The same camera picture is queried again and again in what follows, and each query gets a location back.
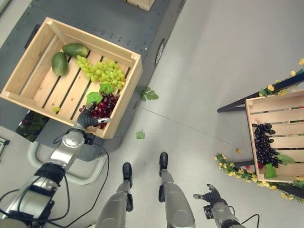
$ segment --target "black wire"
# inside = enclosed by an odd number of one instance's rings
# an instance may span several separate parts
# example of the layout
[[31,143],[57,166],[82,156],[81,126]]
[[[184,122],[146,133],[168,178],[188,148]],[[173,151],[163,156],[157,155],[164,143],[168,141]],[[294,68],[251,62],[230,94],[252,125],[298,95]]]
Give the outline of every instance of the black wire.
[[59,142],[61,142],[61,140],[58,140],[60,137],[62,137],[63,135],[65,135],[66,133],[63,133],[61,135],[59,135],[56,139],[53,140],[53,144],[57,144]]
[[233,209],[233,215],[236,215],[236,211],[234,210],[233,206],[228,206],[228,207],[232,208]]
[[258,225],[260,223],[260,215],[259,214],[254,214],[253,216],[247,218],[244,222],[242,222],[242,224],[244,224],[245,222],[251,220],[254,216],[257,216],[257,226],[256,226],[256,228],[258,228]]
[[18,202],[18,206],[17,206],[17,212],[18,212],[18,213],[20,213],[20,205],[21,205],[21,202],[22,202],[22,200],[23,200],[25,194],[28,192],[29,188],[32,187],[33,184],[34,184],[36,181],[38,181],[40,178],[42,178],[42,177],[43,177],[43,176],[40,176],[40,177],[36,178],[33,182],[31,182],[30,185],[28,185],[28,186],[24,189],[24,191],[23,191],[22,194],[21,194],[20,200],[19,200],[19,202]]
[[[100,193],[101,193],[101,191],[102,191],[102,189],[104,188],[104,186],[105,186],[105,183],[106,183],[106,181],[107,181],[107,179],[108,179],[108,175],[109,175],[109,168],[110,168],[110,156],[109,156],[109,153],[106,151],[106,149],[104,148],[104,147],[102,147],[101,145],[99,145],[99,144],[96,144],[96,143],[94,143],[95,145],[97,145],[97,146],[99,146],[101,149],[103,149],[104,150],[104,152],[106,153],[106,155],[107,155],[107,157],[108,157],[108,168],[107,168],[107,172],[106,172],[106,177],[105,177],[105,180],[104,180],[104,183],[102,184],[102,186],[101,186],[101,188],[100,188],[100,191],[99,191],[99,193],[98,193],[98,195],[97,195],[97,197],[96,197],[96,200],[95,200],[95,202],[94,202],[94,204],[93,204],[93,206],[87,211],[87,212],[85,212],[85,213],[83,213],[81,216],[79,216],[78,218],[76,218],[73,222],[71,222],[70,224],[68,224],[67,226],[62,226],[62,225],[59,225],[59,224],[56,224],[56,223],[54,223],[54,222],[52,222],[53,220],[57,220],[57,219],[59,219],[59,218],[55,218],[55,219],[37,219],[37,218],[21,218],[21,217],[18,217],[18,216],[14,216],[14,215],[10,215],[10,214],[8,214],[8,213],[6,213],[5,211],[3,211],[1,208],[0,208],[0,212],[2,213],[2,214],[4,214],[4,215],[6,215],[6,216],[8,216],[8,217],[10,217],[10,218],[12,218],[12,219],[17,219],[17,220],[21,220],[21,221],[30,221],[30,222],[43,222],[43,223],[50,223],[50,224],[52,224],[52,225],[54,225],[54,226],[57,226],[57,227],[60,227],[60,228],[67,228],[67,227],[69,227],[70,225],[72,225],[73,223],[75,223],[76,221],[78,221],[80,218],[82,218],[84,215],[86,215],[87,213],[89,213],[93,208],[94,208],[94,206],[96,205],[96,203],[97,203],[97,200],[98,200],[98,198],[99,198],[99,196],[100,196]],[[9,192],[7,192],[7,193],[5,193],[1,198],[0,198],[0,202],[2,201],[2,199],[5,197],[5,196],[7,196],[8,194],[10,194],[10,193],[13,193],[13,192],[16,192],[16,191],[18,191],[19,189],[16,189],[16,190],[12,190],[12,191],[9,191]],[[69,209],[69,203],[70,203],[70,200],[69,200],[69,193],[67,193],[67,195],[68,195],[68,209]]]

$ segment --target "gray floor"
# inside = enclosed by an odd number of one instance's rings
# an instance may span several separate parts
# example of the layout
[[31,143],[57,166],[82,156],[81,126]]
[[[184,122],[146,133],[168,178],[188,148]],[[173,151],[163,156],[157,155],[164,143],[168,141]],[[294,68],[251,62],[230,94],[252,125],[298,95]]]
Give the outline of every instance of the gray floor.
[[[215,227],[213,220],[205,219],[203,202],[192,197],[205,192],[207,183],[218,188],[241,221],[259,213],[261,228],[303,226],[303,205],[281,198],[279,192],[225,175],[212,159],[217,152],[234,161],[251,158],[245,113],[218,114],[216,109],[298,68],[304,57],[303,9],[303,0],[187,0],[150,82],[160,98],[140,104],[123,144],[110,155],[109,180],[95,209],[73,227],[85,227],[98,217],[121,182],[125,161],[132,164],[134,178],[134,211],[127,214],[126,228],[165,227],[165,205],[157,200],[162,151],[169,154],[169,170],[184,190],[198,228]],[[14,23],[5,24],[5,18],[15,20],[18,16],[12,14],[16,9],[9,10],[11,14],[0,18],[0,28],[7,31]],[[1,40],[6,35],[1,33]],[[135,133],[141,129],[146,138],[137,140]],[[26,140],[4,128],[0,135],[12,140],[0,163],[2,195],[20,187],[35,169],[26,158]],[[243,152],[237,154],[236,148]],[[49,153],[49,148],[42,147],[39,156]],[[92,165],[78,162],[74,170],[87,175]],[[104,177],[105,172],[93,184],[70,185],[71,211],[61,224],[92,205]],[[52,217],[66,209],[64,187],[55,201]],[[256,221],[248,222],[247,227],[256,227]]]

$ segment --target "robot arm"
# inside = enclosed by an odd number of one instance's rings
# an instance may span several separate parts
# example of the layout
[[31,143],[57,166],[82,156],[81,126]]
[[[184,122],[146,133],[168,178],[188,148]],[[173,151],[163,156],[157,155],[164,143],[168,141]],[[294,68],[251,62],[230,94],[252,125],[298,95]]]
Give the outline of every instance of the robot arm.
[[[89,112],[93,107],[94,105],[91,104],[83,109],[76,125],[64,135],[60,145],[8,202],[4,212],[11,215],[11,218],[0,213],[1,227],[5,227],[7,223],[7,227],[15,227],[15,225],[21,227],[18,225],[20,220],[26,227],[31,223],[31,219],[48,219],[54,206],[52,198],[66,171],[70,169],[85,144],[85,129],[111,121],[110,118],[92,118]],[[12,219],[16,217],[20,218],[19,221]]]
[[218,190],[211,184],[207,184],[207,186],[211,192],[204,195],[193,195],[198,200],[201,199],[210,203],[210,205],[204,206],[206,218],[213,218],[218,228],[245,228],[237,217],[231,213],[228,204],[220,197]]

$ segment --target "wooden crate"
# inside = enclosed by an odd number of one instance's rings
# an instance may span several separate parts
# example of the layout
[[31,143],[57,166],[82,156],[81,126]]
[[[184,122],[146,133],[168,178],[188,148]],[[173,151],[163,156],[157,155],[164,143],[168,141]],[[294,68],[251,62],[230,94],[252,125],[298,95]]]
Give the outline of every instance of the wooden crate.
[[[296,176],[304,177],[304,90],[288,93],[284,96],[259,97],[246,100],[246,112],[250,130],[253,157],[256,174],[259,181],[293,182]],[[280,154],[288,155],[296,163],[287,166],[279,164],[275,169],[277,177],[267,179],[266,167],[259,169],[254,142],[252,124],[271,123],[275,134],[269,135],[274,139],[271,147]]]
[[[88,128],[88,132],[100,138],[113,138],[142,73],[141,56],[51,18],[46,18],[41,25],[0,96],[73,126],[80,114],[78,109],[86,103],[86,95],[99,91],[99,83],[85,77],[74,57],[69,59],[69,72],[65,76],[53,73],[52,56],[64,44],[73,42],[89,48],[87,58],[93,64],[102,59],[112,59],[125,72],[126,85],[115,92],[120,94],[120,98],[112,112],[112,121],[104,129]],[[60,107],[61,110],[56,114],[52,111],[53,107]]]
[[124,0],[139,8],[149,11],[155,0]]

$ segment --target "robot leg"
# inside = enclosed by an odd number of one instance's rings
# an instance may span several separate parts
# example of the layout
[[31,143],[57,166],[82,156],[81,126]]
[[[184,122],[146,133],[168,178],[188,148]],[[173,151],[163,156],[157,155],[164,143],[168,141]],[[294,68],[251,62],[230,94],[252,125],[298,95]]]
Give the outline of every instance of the robot leg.
[[123,164],[123,182],[117,192],[110,197],[96,223],[97,228],[124,228],[126,212],[133,210],[132,168],[130,163]]
[[160,176],[162,185],[159,190],[159,201],[166,203],[167,228],[195,228],[195,220],[190,205],[167,170],[168,155],[160,156]]

